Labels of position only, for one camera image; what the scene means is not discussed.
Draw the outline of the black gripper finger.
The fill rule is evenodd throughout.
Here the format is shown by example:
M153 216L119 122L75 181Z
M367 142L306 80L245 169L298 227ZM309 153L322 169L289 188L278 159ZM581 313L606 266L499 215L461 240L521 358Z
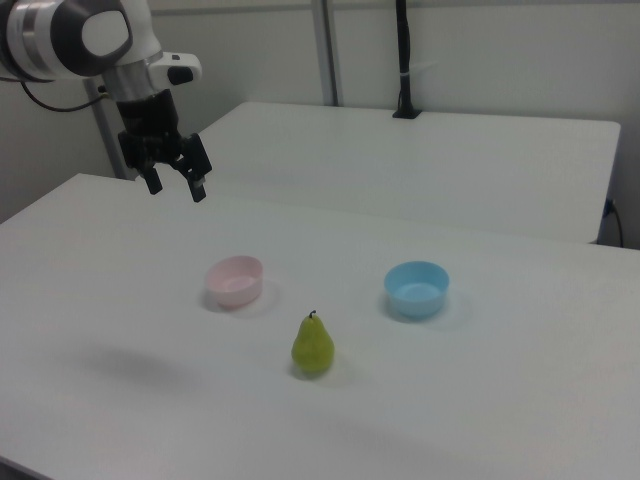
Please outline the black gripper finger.
M191 169L184 174L184 177L187 181L193 201L201 202L204 200L206 198L206 190L204 187L205 174Z
M161 180L154 167L142 170L141 177L144 179L151 195L156 195L163 189Z

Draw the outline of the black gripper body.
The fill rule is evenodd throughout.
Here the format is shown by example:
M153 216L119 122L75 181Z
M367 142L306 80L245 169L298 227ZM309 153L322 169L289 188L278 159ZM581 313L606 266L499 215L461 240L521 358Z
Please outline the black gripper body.
M159 180L158 163L170 165L189 181L200 181L212 170L199 135L180 134L170 90L116 106L124 124L118 140L125 163L146 181Z

